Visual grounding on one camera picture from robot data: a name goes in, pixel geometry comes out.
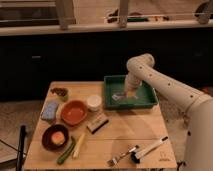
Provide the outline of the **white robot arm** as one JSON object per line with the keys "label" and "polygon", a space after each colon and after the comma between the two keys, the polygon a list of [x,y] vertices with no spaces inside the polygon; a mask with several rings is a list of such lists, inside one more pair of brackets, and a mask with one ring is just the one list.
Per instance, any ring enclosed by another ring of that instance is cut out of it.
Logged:
{"label": "white robot arm", "polygon": [[148,53],[130,58],[125,91],[136,91],[145,81],[181,108],[189,125],[180,171],[213,171],[213,97],[154,70],[154,64]]}

